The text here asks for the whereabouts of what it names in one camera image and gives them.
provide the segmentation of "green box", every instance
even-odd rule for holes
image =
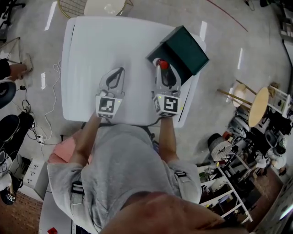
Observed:
[[[175,28],[146,58],[151,63],[156,58],[170,63],[177,70],[181,85],[196,75],[209,61],[184,26]]]

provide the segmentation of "black chair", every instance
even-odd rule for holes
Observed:
[[[4,24],[9,26],[11,24],[10,18],[11,18],[11,12],[12,9],[16,6],[21,6],[22,8],[25,7],[25,3],[16,3],[17,0],[0,0],[0,16],[2,19],[6,19],[2,22],[0,25],[0,30],[3,27]],[[0,41],[3,43],[6,42],[6,37],[1,37]]]

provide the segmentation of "gray t-shirt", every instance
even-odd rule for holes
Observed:
[[[194,164],[174,160],[168,165],[153,149],[140,127],[118,124],[98,130],[90,165],[49,164],[49,181],[58,207],[77,225],[98,233],[140,191],[162,191],[180,196],[175,170],[184,171],[201,197],[201,183]],[[72,182],[81,181],[83,202],[71,204]]]

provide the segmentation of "t-shirt sleeve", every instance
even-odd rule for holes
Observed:
[[[197,171],[197,166],[187,161],[173,160],[168,163],[168,167],[174,170],[174,172],[184,171],[186,173],[186,176],[194,186],[194,189],[192,190],[192,200],[195,203],[199,203],[201,199],[201,181]]]
[[[78,163],[48,164],[49,182],[57,206],[71,219],[72,183],[81,180],[82,165]]]

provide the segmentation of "concrete floor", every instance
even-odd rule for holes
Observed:
[[[54,0],[28,0],[27,6],[16,10],[9,38],[21,37],[23,52],[29,52],[34,71],[23,81],[28,87],[27,98],[32,105],[36,122],[47,135],[50,128],[44,114],[52,109],[54,94],[52,85],[58,78],[53,64],[61,60],[63,36],[67,18],[56,6],[48,30],[49,11]],[[229,12],[247,30],[246,32],[231,17],[206,0],[133,0],[134,7],[129,17],[140,18],[171,26],[184,25],[191,33],[200,35],[206,42],[206,54],[210,59],[201,71],[196,93],[185,126],[176,130],[180,158],[200,163],[208,154],[207,139],[213,133],[222,134],[233,116],[234,107],[226,97],[217,93],[217,88],[229,90],[239,79],[255,91],[275,81],[287,91],[290,65],[281,38],[278,23],[271,6],[260,8],[254,1],[251,11],[243,0],[213,0]],[[42,76],[45,74],[45,86]],[[70,136],[80,128],[80,122],[63,118],[60,81],[55,86],[57,102],[48,115],[53,135],[47,144],[60,142],[60,134]],[[14,102],[21,106],[24,92],[18,91]],[[10,103],[0,112],[18,114],[19,109]],[[43,146],[48,158],[54,146]],[[20,154],[24,157],[42,157],[40,145],[25,138]]]

